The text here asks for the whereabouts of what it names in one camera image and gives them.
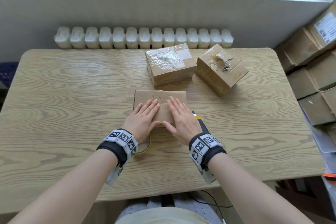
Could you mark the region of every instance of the hand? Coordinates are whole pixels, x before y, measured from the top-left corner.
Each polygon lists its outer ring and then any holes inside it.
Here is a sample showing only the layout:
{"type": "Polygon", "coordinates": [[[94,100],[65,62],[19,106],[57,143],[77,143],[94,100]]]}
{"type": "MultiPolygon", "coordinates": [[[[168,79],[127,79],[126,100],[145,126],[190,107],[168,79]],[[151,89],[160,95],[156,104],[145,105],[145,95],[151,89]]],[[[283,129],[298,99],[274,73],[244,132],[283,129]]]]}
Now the hand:
{"type": "Polygon", "coordinates": [[[156,125],[160,124],[158,120],[152,122],[159,108],[160,104],[157,99],[153,102],[148,100],[144,106],[139,104],[131,115],[126,118],[122,128],[132,133],[135,140],[141,143],[149,135],[149,132],[151,132],[156,125]]]}
{"type": "Polygon", "coordinates": [[[170,97],[168,106],[174,117],[176,128],[166,121],[162,122],[162,124],[180,141],[180,143],[189,145],[190,140],[195,135],[202,133],[200,123],[189,108],[185,104],[182,104],[178,99],[175,100],[170,97]]]}

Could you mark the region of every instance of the forearm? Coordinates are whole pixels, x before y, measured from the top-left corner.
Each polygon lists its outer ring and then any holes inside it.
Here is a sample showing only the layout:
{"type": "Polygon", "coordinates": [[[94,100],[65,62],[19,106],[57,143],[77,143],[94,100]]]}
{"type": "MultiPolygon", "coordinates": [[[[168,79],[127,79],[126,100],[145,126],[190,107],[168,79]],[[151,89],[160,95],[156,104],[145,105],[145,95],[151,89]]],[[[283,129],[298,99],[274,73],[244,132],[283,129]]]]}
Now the forearm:
{"type": "Polygon", "coordinates": [[[81,223],[117,163],[111,151],[97,150],[22,210],[10,224],[81,223]]]}
{"type": "Polygon", "coordinates": [[[209,169],[246,224],[313,224],[303,213],[224,153],[213,156],[209,169]]]}

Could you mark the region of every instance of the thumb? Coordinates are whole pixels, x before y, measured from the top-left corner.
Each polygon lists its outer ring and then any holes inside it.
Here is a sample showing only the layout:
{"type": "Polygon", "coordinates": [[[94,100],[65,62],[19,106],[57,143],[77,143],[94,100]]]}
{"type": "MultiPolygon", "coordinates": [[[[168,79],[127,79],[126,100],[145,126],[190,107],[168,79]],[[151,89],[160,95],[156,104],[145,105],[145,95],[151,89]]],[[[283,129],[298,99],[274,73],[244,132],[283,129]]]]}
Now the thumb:
{"type": "Polygon", "coordinates": [[[162,124],[166,127],[166,129],[168,129],[170,133],[172,133],[173,135],[176,134],[177,130],[172,124],[166,121],[163,121],[162,124]]]}
{"type": "Polygon", "coordinates": [[[161,122],[156,120],[156,121],[153,121],[150,125],[149,125],[149,131],[152,131],[152,129],[156,126],[156,125],[159,125],[161,122]]]}

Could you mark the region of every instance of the purple basket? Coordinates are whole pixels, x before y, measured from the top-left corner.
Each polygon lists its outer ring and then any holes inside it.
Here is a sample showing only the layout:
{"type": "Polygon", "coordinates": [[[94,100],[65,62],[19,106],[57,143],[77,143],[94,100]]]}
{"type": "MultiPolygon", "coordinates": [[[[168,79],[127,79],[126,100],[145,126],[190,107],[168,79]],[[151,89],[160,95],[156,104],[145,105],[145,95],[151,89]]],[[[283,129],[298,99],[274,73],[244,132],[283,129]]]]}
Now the purple basket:
{"type": "Polygon", "coordinates": [[[9,88],[12,84],[19,62],[0,63],[0,81],[9,88]]]}

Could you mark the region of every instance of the wristband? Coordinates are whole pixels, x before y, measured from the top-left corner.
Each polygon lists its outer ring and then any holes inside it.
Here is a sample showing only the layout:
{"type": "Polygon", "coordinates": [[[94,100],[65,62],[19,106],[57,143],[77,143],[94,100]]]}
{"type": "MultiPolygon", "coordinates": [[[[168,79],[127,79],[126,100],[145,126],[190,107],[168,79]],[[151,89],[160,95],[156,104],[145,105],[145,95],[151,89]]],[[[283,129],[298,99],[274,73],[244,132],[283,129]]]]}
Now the wristband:
{"type": "Polygon", "coordinates": [[[205,182],[208,184],[214,182],[216,178],[208,169],[208,163],[214,155],[220,152],[226,153],[223,145],[211,134],[203,132],[191,139],[189,150],[191,159],[197,166],[205,182]]]}
{"type": "Polygon", "coordinates": [[[110,150],[118,158],[118,165],[112,170],[106,181],[107,184],[112,184],[123,171],[125,163],[137,152],[138,143],[132,133],[120,128],[113,130],[105,137],[98,146],[98,149],[110,150]]]}

